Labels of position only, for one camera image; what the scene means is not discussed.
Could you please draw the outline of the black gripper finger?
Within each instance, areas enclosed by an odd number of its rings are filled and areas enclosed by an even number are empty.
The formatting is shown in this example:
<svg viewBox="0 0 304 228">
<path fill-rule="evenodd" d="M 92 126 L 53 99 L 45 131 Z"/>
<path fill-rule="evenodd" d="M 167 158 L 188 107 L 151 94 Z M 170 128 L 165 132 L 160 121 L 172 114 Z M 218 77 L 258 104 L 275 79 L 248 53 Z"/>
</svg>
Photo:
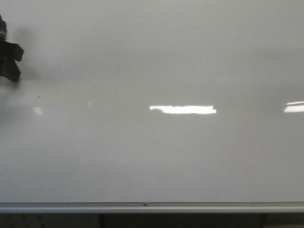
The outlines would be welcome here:
<svg viewBox="0 0 304 228">
<path fill-rule="evenodd" d="M 12 82 L 18 82 L 20 77 L 20 70 L 13 59 L 0 60 L 0 75 Z"/>
<path fill-rule="evenodd" d="M 22 60 L 24 50 L 19 44 L 9 43 L 7 41 L 0 41 L 0 58 L 1 59 L 13 59 L 18 62 Z"/>
</svg>

